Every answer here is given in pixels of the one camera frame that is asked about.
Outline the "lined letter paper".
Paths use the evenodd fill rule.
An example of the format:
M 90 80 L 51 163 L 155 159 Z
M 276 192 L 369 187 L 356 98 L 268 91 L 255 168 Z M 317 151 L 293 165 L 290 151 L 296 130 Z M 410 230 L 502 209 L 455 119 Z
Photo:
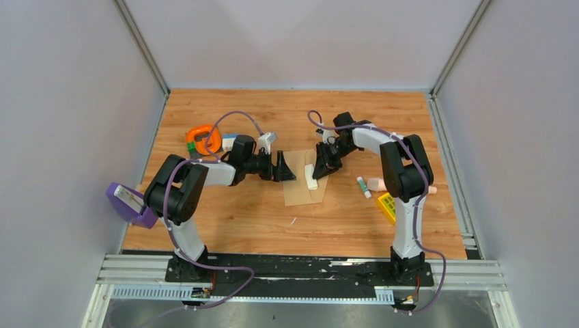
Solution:
M 305 165 L 305 180 L 306 180 L 308 190 L 317 190 L 318 189 L 317 179 L 315 179 L 313 177 L 313 170 L 314 170 L 313 164 L 306 164 Z

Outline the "tan paper envelope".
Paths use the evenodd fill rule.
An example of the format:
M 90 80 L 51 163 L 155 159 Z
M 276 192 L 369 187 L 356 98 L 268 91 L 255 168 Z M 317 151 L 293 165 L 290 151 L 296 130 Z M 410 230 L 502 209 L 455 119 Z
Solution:
M 308 180 L 311 179 L 312 172 L 307 177 L 305 167 L 314 166 L 316 161 L 316 151 L 294 150 L 284 153 L 287 166 L 291 169 L 296 179 L 283 182 L 283 196 L 286 206 L 298 206 L 307 204 L 318 204 L 324 200 L 326 186 L 329 177 L 316 180 L 317 189 L 310 189 Z

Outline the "white green glue stick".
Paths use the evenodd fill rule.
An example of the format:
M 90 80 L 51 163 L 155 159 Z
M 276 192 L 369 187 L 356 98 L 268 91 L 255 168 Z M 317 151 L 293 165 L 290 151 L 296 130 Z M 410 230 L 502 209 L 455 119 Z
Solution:
M 356 178 L 356 181 L 359 185 L 359 187 L 361 188 L 363 195 L 365 196 L 366 199 L 371 198 L 371 191 L 368 189 L 364 179 L 361 176 L 358 176 Z

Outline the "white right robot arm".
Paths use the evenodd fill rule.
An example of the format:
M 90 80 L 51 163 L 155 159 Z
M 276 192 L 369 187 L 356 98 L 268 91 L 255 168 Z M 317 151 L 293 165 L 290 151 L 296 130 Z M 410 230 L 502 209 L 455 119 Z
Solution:
M 386 190 L 395 203 L 395 240 L 391 246 L 391 279 L 407 285 L 425 264 L 421 243 L 425 198 L 434 174 L 418 135 L 407 137 L 387 132 L 366 120 L 356 122 L 350 113 L 339 114 L 333 126 L 321 120 L 313 124 L 322 136 L 316 146 L 312 177 L 320 179 L 342 167 L 342 158 L 354 150 L 370 150 L 380 156 Z

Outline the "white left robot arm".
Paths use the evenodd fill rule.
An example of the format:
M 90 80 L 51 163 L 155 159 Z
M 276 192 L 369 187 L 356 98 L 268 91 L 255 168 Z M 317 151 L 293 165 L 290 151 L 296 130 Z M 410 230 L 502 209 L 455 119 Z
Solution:
M 277 160 L 272 161 L 271 143 L 276 138 L 274 133 L 258 139 L 237 135 L 231 150 L 216 161 L 171 154 L 147 187 L 143 201 L 163 220 L 176 256 L 185 260 L 182 271 L 190 281 L 202 282 L 211 269 L 194 220 L 204 187 L 233 187 L 248 174 L 273 182 L 296 179 L 283 151 L 278 151 Z

